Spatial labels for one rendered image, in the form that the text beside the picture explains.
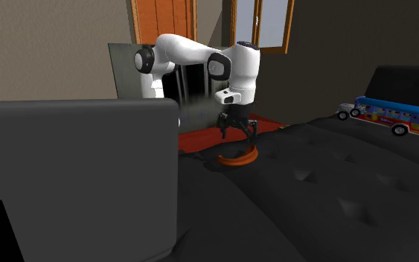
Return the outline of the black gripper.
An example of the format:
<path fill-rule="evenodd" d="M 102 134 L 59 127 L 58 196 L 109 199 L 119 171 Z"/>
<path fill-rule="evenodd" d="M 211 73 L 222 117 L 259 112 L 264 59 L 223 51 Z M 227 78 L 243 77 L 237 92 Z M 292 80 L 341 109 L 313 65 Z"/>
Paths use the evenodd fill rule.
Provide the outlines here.
<path fill-rule="evenodd" d="M 255 141 L 258 136 L 258 120 L 249 119 L 252 105 L 238 105 L 231 104 L 228 106 L 226 113 L 221 112 L 217 119 L 217 126 L 222 133 L 222 139 L 226 138 L 226 130 L 229 126 L 241 127 L 244 126 L 244 133 L 249 143 Z"/>

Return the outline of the orange bowl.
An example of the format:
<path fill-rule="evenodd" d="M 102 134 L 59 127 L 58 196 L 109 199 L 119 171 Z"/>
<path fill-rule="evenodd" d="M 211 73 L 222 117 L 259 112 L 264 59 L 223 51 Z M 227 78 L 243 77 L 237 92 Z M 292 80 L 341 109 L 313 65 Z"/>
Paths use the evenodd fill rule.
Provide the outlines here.
<path fill-rule="evenodd" d="M 229 167 L 239 167 L 252 163 L 258 157 L 258 149 L 255 145 L 249 145 L 246 151 L 237 158 L 225 158 L 222 155 L 217 157 L 219 164 Z"/>

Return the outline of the red robot stand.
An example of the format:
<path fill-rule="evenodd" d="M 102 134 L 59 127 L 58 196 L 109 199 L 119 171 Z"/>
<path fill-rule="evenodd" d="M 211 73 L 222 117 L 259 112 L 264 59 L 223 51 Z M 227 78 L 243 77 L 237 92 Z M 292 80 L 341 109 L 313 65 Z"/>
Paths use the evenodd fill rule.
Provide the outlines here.
<path fill-rule="evenodd" d="M 250 118 L 258 120 L 259 133 L 275 131 L 279 127 L 286 126 L 286 124 L 261 117 L 254 113 L 250 114 Z M 246 135 L 242 130 L 229 127 L 226 130 L 226 137 L 222 138 L 220 129 L 218 127 L 211 127 L 203 130 L 180 134 L 178 149 L 183 150 L 185 153 L 193 153 L 221 143 L 241 141 L 244 139 L 246 139 Z"/>

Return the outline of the dark grey sofa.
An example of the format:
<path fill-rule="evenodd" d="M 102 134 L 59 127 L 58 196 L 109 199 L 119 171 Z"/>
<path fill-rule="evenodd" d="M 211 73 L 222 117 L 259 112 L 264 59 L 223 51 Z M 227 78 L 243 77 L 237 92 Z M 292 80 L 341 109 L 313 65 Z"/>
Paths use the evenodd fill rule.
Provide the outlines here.
<path fill-rule="evenodd" d="M 334 117 L 179 152 L 171 99 L 0 101 L 0 262 L 419 262 L 419 137 Z"/>

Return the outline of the wooden framed window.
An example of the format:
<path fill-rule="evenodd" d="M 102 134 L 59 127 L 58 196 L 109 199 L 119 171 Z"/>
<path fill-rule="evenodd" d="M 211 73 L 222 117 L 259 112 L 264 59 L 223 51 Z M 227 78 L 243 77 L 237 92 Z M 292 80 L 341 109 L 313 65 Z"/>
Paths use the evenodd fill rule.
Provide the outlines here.
<path fill-rule="evenodd" d="M 262 54 L 288 52 L 295 0 L 230 0 L 230 45 L 247 41 Z"/>

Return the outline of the orange wooden door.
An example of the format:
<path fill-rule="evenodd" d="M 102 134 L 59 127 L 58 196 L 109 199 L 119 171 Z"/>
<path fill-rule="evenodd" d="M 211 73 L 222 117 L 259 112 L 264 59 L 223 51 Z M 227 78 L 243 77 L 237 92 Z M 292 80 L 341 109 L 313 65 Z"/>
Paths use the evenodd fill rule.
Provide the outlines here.
<path fill-rule="evenodd" d="M 134 40 L 154 44 L 163 33 L 197 41 L 197 0 L 127 0 L 131 7 Z"/>

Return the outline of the colourful toy bus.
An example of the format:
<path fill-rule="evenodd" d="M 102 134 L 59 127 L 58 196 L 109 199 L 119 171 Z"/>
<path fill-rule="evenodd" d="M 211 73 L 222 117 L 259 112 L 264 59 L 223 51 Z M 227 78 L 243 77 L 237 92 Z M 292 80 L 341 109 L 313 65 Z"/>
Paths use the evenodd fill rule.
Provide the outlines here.
<path fill-rule="evenodd" d="M 419 106 L 360 96 L 341 103 L 336 115 L 341 121 L 352 118 L 389 127 L 395 136 L 419 135 Z"/>

